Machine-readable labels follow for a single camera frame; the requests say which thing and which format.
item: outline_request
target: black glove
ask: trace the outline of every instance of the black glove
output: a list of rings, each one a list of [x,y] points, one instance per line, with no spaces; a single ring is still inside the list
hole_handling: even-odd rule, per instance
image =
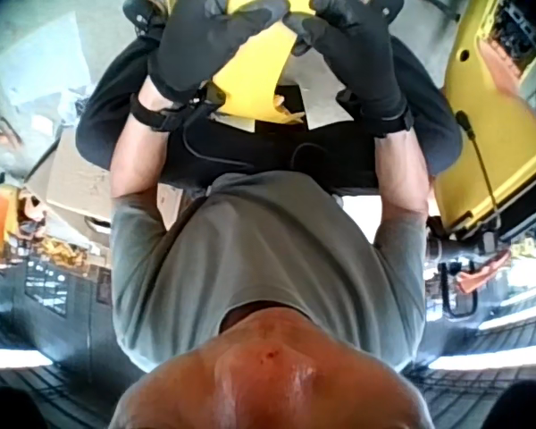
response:
[[[363,116],[401,116],[406,99],[395,77],[389,30],[381,13],[360,0],[312,0],[310,6],[316,16],[289,13],[284,24],[323,55],[358,98]]]
[[[227,0],[178,0],[149,58],[149,76],[159,92],[187,103],[248,38],[279,21],[288,0],[256,0],[226,14]]]

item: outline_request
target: black cable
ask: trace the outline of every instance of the black cable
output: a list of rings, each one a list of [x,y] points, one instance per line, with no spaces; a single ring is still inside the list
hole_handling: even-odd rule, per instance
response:
[[[479,149],[479,145],[476,142],[476,134],[474,134],[473,126],[471,125],[471,122],[469,121],[466,113],[462,110],[456,112],[455,117],[456,122],[458,122],[458,125],[465,131],[466,137],[468,137],[468,139],[473,142],[474,152],[476,153],[476,157],[479,160],[479,165],[481,166],[482,170],[482,176],[484,177],[486,188],[490,195],[490,201],[492,202],[492,207],[494,209],[494,214],[496,215],[496,222],[493,231],[498,231],[502,226],[502,220],[500,219],[500,212],[498,210],[498,203],[496,198],[494,197],[494,191],[492,190],[492,185],[490,184],[490,178],[486,170],[486,166],[484,165],[484,161],[482,161],[481,150]]]
[[[208,116],[208,114],[205,113],[205,109],[203,108],[203,112],[195,112],[194,114],[192,114],[186,121],[185,123],[182,124],[182,132],[181,132],[181,137],[182,137],[182,144],[183,146],[185,147],[185,149],[188,150],[188,152],[193,155],[194,157],[196,158],[199,158],[199,159],[204,159],[206,161],[210,161],[212,163],[219,163],[219,164],[229,164],[229,165],[237,165],[238,167],[245,167],[245,168],[254,168],[254,166],[250,163],[246,163],[244,161],[236,161],[234,159],[227,159],[227,158],[220,158],[220,157],[216,157],[216,156],[208,156],[208,155],[203,155],[202,153],[196,151],[189,143],[188,143],[188,140],[187,140],[187,130],[188,130],[188,127],[190,127],[194,122],[195,122],[195,119],[200,117],[201,114],[205,114],[206,116]]]

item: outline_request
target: ceiling light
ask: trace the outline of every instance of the ceiling light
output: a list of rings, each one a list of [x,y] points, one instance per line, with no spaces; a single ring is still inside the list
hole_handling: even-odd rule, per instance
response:
[[[475,355],[441,356],[429,364],[430,369],[480,371],[513,366],[536,365],[536,346]]]
[[[490,319],[486,322],[482,322],[479,325],[479,331],[485,331],[487,329],[498,328],[506,324],[515,324],[516,322],[522,322],[523,320],[536,317],[536,307],[526,308],[512,315],[504,315],[497,317],[496,319]]]
[[[47,366],[53,363],[37,350],[0,349],[0,369]]]
[[[526,292],[519,293],[518,295],[514,295],[513,297],[509,299],[505,299],[500,303],[501,307],[511,306],[517,302],[524,301],[526,299],[532,298],[536,296],[536,288],[527,290]]]

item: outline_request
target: wrist strap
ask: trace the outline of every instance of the wrist strap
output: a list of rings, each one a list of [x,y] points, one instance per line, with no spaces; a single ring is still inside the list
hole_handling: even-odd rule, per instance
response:
[[[340,91],[336,96],[336,101],[354,118],[355,122],[362,124],[366,132],[377,138],[384,138],[387,134],[393,132],[409,131],[415,123],[415,118],[404,97],[401,100],[401,114],[393,118],[372,118],[365,116],[362,112],[361,102],[348,89]]]
[[[149,110],[141,104],[137,94],[131,94],[130,111],[135,119],[156,132],[177,130],[192,113],[192,109],[186,106],[180,109],[163,109],[159,112]]]

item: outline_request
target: yellow panel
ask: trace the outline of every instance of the yellow panel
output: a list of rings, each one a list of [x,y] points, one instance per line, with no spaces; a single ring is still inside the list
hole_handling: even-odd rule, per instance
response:
[[[536,174],[536,116],[521,99],[498,90],[479,52],[497,1],[472,0],[461,20],[445,78],[453,112],[468,115],[498,203]],[[460,61],[467,50],[468,60]],[[471,214],[470,228],[492,211],[489,192],[473,144],[464,138],[455,165],[435,181],[441,218],[449,228]]]
[[[228,12],[233,13],[249,2],[229,0]],[[309,0],[290,0],[290,10],[314,13],[309,7]],[[226,93],[226,103],[220,111],[276,123],[297,119],[297,115],[279,109],[274,96],[296,38],[296,34],[281,22],[250,38],[213,78],[214,83]]]

